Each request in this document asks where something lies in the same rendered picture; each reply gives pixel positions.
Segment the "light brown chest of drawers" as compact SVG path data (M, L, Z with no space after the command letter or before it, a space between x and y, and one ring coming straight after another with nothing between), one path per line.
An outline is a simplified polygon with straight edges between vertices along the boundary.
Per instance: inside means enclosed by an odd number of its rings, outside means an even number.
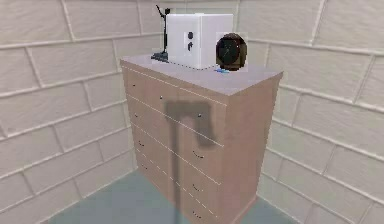
M240 224L257 186L280 71L120 61L140 171L191 224Z

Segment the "white box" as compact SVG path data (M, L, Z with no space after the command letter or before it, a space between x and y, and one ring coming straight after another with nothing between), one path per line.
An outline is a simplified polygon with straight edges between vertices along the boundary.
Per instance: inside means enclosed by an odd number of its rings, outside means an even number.
M216 44L233 31L232 14L169 14L166 22L168 61L199 70L216 65Z

